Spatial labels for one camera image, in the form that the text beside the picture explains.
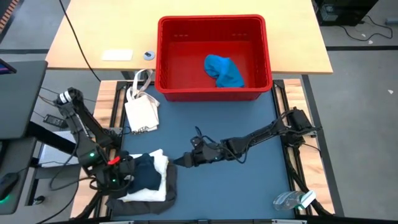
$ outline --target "green led light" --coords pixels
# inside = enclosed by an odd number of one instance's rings
[[[7,197],[3,200],[0,201],[0,204],[6,203],[10,199],[10,195],[7,195]]]

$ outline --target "gray cloth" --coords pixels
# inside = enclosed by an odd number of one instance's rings
[[[174,205],[177,198],[177,168],[169,161],[166,175],[166,201],[164,202],[123,202],[110,198],[106,206],[113,210],[113,215],[160,214]]]

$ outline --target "computer monitor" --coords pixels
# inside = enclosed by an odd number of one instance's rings
[[[0,59],[0,75],[16,73],[17,70]]]

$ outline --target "blue towel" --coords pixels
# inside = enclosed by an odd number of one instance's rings
[[[217,87],[244,87],[238,68],[229,58],[207,55],[205,71],[210,77],[217,79]]]

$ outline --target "white cloth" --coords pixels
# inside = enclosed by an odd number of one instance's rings
[[[162,175],[160,181],[159,190],[142,189],[133,194],[127,194],[124,197],[119,198],[123,202],[164,202],[166,201],[166,174],[167,164],[169,158],[163,155],[163,150],[158,149],[149,154],[154,157],[155,170]],[[133,158],[142,156],[142,154],[132,154]]]
[[[149,69],[149,77],[145,84],[138,90],[138,76],[146,69],[139,70],[134,76],[132,87],[126,91],[127,103],[124,104],[130,128],[133,134],[140,134],[157,129],[159,116],[157,107],[160,103],[144,91],[149,86],[153,71]]]

